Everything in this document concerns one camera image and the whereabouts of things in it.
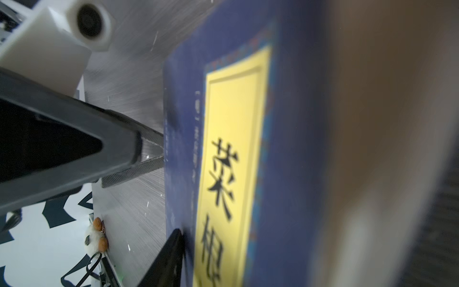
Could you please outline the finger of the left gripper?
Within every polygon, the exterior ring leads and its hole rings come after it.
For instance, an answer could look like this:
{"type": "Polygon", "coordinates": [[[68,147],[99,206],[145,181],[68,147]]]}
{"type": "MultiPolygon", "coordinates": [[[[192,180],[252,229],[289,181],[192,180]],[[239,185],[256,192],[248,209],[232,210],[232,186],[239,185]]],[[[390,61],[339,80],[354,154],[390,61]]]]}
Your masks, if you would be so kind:
{"type": "Polygon", "coordinates": [[[121,172],[102,178],[102,188],[110,188],[164,167],[164,156],[151,158],[121,172]]]}
{"type": "Polygon", "coordinates": [[[164,156],[160,132],[1,70],[1,214],[164,156]]]}

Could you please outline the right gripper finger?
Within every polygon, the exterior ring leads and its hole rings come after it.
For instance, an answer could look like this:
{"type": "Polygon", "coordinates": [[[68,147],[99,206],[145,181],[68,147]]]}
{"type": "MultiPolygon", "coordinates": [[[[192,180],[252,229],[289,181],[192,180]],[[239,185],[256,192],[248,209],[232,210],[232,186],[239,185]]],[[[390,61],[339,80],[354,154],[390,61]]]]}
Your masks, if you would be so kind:
{"type": "Polygon", "coordinates": [[[185,240],[176,228],[167,239],[138,287],[180,287],[185,240]]]}

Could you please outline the navy book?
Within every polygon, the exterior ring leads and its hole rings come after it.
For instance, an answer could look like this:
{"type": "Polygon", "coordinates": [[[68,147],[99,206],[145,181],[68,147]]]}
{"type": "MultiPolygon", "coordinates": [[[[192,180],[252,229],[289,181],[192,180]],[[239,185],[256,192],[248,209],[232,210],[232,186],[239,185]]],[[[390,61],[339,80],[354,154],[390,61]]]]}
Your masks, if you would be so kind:
{"type": "Polygon", "coordinates": [[[457,1],[223,1],[163,76],[183,287],[459,284],[457,1]]]}

